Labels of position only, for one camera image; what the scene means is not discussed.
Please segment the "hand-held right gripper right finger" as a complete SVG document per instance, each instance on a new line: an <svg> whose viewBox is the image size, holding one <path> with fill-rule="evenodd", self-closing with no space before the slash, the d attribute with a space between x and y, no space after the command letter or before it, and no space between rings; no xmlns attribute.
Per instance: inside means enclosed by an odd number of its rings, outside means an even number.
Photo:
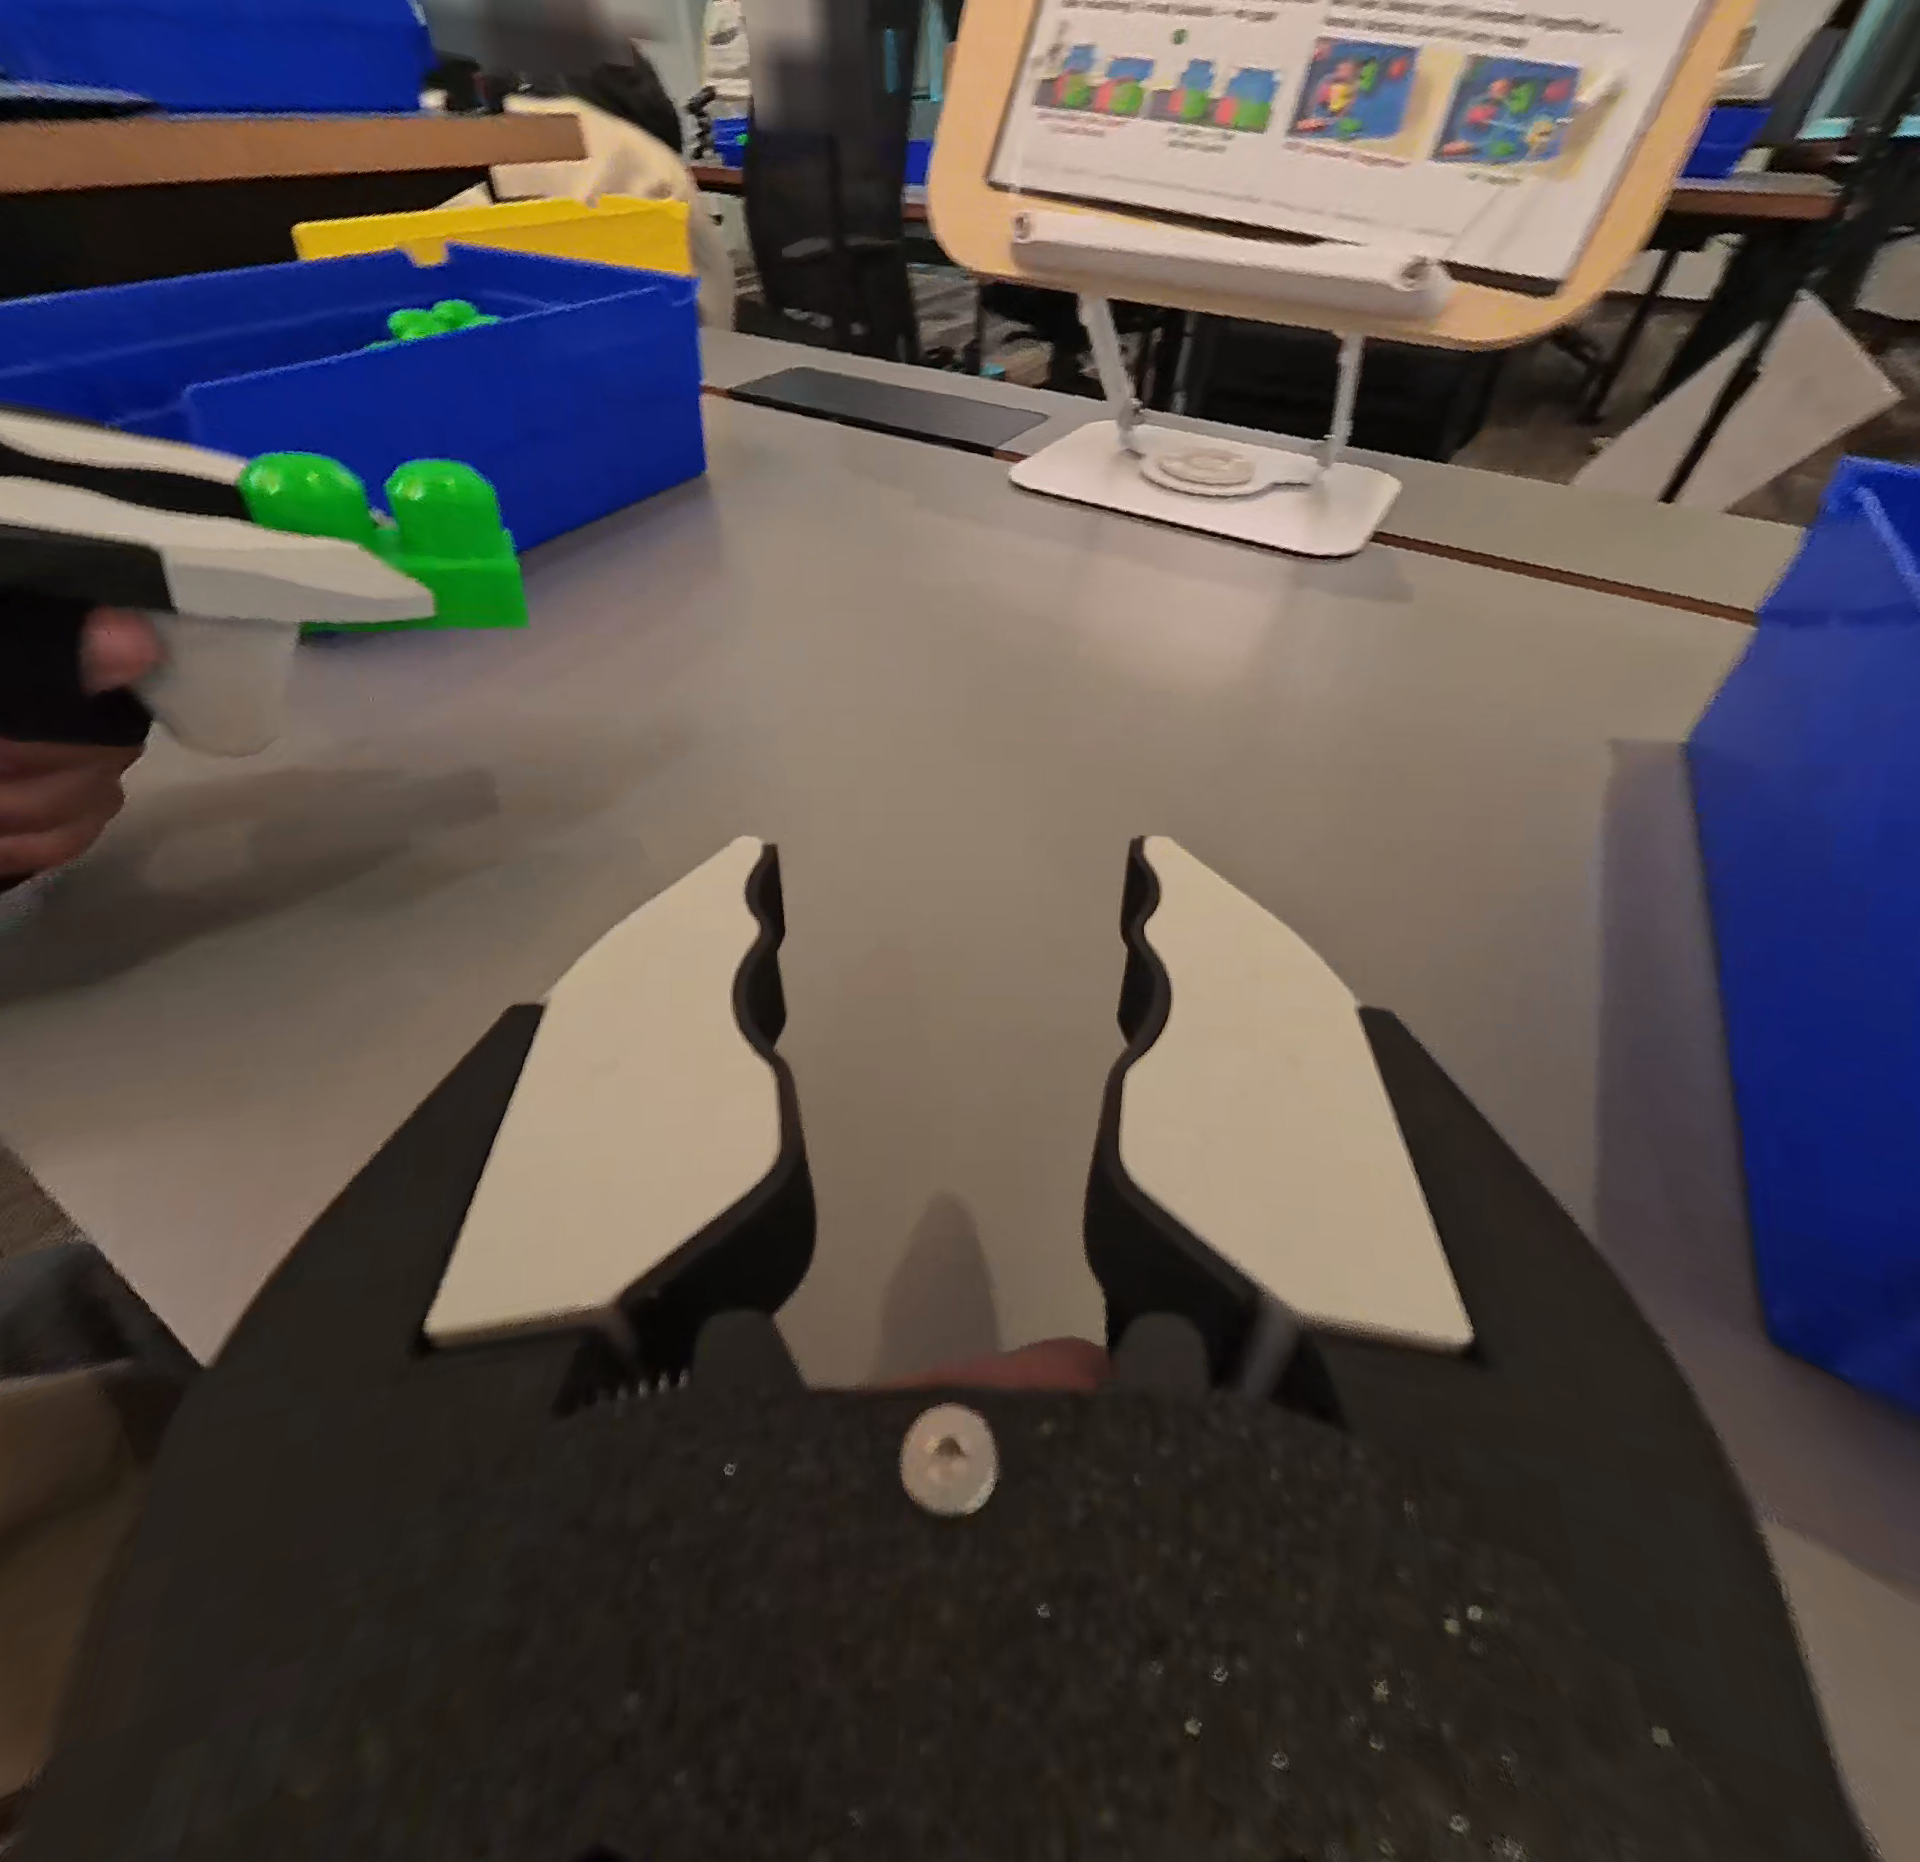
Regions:
<svg viewBox="0 0 1920 1862"><path fill-rule="evenodd" d="M1129 842L1118 932L1086 1181L1110 1345L1172 1316L1205 1353L1303 1331L1470 1350L1356 994L1169 835Z"/></svg>

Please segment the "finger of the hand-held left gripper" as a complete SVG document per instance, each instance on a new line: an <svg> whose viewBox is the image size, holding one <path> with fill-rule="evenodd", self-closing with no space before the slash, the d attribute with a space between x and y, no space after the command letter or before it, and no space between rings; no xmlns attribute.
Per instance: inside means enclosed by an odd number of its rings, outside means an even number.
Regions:
<svg viewBox="0 0 1920 1862"><path fill-rule="evenodd" d="M280 729L309 623L422 619L433 594L347 539L128 508L106 530L5 530L3 588L144 616L162 650L133 694L180 745L248 756Z"/></svg>
<svg viewBox="0 0 1920 1862"><path fill-rule="evenodd" d="M128 508L256 530L244 457L38 408L3 411L5 530L106 530Z"/></svg>

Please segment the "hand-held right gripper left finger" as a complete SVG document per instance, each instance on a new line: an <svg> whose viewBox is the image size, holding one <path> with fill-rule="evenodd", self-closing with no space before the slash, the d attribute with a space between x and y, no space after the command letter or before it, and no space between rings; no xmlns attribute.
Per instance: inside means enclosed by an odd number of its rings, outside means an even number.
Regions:
<svg viewBox="0 0 1920 1862"><path fill-rule="evenodd" d="M426 1312L437 1350L587 1331L692 1353L778 1316L816 1206L784 1032L772 842L731 842L608 928L541 1001Z"/></svg>

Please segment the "green double toy block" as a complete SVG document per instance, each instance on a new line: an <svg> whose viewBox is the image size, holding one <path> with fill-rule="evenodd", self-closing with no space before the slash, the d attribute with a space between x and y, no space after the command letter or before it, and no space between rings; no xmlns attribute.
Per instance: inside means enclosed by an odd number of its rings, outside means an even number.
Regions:
<svg viewBox="0 0 1920 1862"><path fill-rule="evenodd" d="M355 543L434 598L433 614L422 619L309 623L309 634L528 626L514 537L492 484L469 465L445 457L401 462L378 502L355 471L317 454L252 457L235 484L258 527Z"/></svg>

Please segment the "blue plastic bin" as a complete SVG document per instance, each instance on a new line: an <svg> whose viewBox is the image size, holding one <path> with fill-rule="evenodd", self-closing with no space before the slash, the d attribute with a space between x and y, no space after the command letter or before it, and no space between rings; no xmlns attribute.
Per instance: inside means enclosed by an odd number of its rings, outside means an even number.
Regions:
<svg viewBox="0 0 1920 1862"><path fill-rule="evenodd" d="M485 331L369 348L442 297ZM7 301L5 404L258 457L336 457L383 499L445 457L495 488L520 551L705 472L692 281L455 245Z"/></svg>
<svg viewBox="0 0 1920 1862"><path fill-rule="evenodd" d="M3 0L8 78L169 113L412 113L434 63L412 0Z"/></svg>
<svg viewBox="0 0 1920 1862"><path fill-rule="evenodd" d="M1762 1319L1915 1412L1915 467L1837 467L1688 763Z"/></svg>

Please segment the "person's left hand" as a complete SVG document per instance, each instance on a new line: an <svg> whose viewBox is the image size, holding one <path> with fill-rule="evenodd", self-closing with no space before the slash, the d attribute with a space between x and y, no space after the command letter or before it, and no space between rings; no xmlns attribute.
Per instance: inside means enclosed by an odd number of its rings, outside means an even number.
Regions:
<svg viewBox="0 0 1920 1862"><path fill-rule="evenodd" d="M93 699L118 697L152 674L162 650L153 625L121 606L96 606L65 639L65 672ZM126 780L149 741L75 743L3 738L3 881L5 889L71 867L116 819Z"/></svg>

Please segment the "wooden shelf board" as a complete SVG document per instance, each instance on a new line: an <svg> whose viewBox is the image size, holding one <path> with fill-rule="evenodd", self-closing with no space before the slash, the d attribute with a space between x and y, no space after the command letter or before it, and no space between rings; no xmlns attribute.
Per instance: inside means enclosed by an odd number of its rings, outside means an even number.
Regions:
<svg viewBox="0 0 1920 1862"><path fill-rule="evenodd" d="M137 115L3 124L3 195L408 175L579 162L582 121L560 115Z"/></svg>

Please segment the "yellow plastic bin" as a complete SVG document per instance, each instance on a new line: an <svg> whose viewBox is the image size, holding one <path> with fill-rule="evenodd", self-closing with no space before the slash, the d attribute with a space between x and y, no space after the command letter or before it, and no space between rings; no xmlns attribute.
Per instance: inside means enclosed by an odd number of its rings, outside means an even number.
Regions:
<svg viewBox="0 0 1920 1862"><path fill-rule="evenodd" d="M301 261L401 252L412 264L439 266L451 247L464 245L696 278L690 229L684 200L606 195L309 220L295 225L292 242Z"/></svg>

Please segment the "white document stand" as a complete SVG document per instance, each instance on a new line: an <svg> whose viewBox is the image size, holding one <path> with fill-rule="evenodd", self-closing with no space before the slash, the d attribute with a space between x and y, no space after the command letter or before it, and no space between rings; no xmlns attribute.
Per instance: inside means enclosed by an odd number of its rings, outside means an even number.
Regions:
<svg viewBox="0 0 1920 1862"><path fill-rule="evenodd" d="M1455 278L1429 255L1352 242L1259 242L1118 216L1026 210L1014 255L1080 290L1105 418L1066 434L1015 467L1022 490L1144 523L1311 559L1360 553L1393 513L1401 479L1347 455L1362 351L1386 319L1427 319ZM1152 278L1183 305L1250 295L1303 303L1337 338L1327 437L1307 452L1259 448L1149 422L1135 391L1109 290Z"/></svg>

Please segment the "black inset table panel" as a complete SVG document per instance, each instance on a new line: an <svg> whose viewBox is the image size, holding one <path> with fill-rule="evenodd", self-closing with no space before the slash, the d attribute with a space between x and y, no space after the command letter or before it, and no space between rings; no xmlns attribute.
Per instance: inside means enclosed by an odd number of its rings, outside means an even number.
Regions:
<svg viewBox="0 0 1920 1862"><path fill-rule="evenodd" d="M898 386L816 364L780 367L724 392L735 402L802 418L985 457L1046 425L1044 411Z"/></svg>

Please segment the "black office chair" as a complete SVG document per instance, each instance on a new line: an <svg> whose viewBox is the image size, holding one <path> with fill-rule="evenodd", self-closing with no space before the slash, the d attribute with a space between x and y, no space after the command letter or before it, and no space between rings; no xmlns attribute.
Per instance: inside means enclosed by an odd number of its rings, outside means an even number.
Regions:
<svg viewBox="0 0 1920 1862"><path fill-rule="evenodd" d="M924 0L740 0L744 216L766 331L923 361L906 158Z"/></svg>

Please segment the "white folded sign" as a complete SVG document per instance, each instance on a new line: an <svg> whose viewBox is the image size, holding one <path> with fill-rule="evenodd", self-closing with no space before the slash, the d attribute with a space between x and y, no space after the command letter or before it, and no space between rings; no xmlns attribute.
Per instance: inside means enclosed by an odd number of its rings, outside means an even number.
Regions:
<svg viewBox="0 0 1920 1862"><path fill-rule="evenodd" d="M1751 326L1600 448L1573 488L1723 511L1901 395L1848 326L1800 293L1776 323Z"/></svg>

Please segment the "wooden clipboard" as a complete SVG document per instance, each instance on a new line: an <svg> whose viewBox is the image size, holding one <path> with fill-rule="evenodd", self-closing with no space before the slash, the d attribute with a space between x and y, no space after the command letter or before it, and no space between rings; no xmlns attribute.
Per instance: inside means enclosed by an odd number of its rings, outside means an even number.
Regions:
<svg viewBox="0 0 1920 1862"><path fill-rule="evenodd" d="M1570 323L1641 252L1759 1L1696 1L1651 121L1637 127L1568 266L1537 293L1526 281L1543 276L1519 266L1415 266L1407 240L1316 240L1033 181L998 184L995 148L1015 86L1034 79L1029 39L1044 0L965 0L929 170L931 230L952 261L998 282L1337 337L1505 349Z"/></svg>

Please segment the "black tripod stand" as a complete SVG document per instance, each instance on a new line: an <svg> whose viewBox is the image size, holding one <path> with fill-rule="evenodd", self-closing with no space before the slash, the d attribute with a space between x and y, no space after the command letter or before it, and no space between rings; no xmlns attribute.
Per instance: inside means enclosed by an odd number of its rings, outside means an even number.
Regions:
<svg viewBox="0 0 1920 1862"><path fill-rule="evenodd" d="M1757 240L1747 237L1667 370L1665 392L1677 395L1699 382L1725 349L1735 351L1725 378L1710 392L1693 437L1658 488L1656 499L1664 505L1688 497L1717 431L1759 386L1800 297L1812 293L1828 314L1851 308L1879 249L1894 233L1896 213L1915 205L1915 138L1898 133L1918 102L1915 36L1909 40L1892 63L1901 86L1865 113L1854 140L1855 154L1841 173L1838 193L1823 219L1808 222L1808 233L1762 247L1754 261L1747 252Z"/></svg>

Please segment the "printed instruction sheet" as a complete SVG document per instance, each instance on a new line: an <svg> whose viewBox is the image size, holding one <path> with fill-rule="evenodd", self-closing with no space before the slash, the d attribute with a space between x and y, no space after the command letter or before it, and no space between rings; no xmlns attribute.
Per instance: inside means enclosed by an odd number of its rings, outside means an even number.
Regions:
<svg viewBox="0 0 1920 1862"><path fill-rule="evenodd" d="M990 178L1562 282L1715 0L1040 0Z"/></svg>

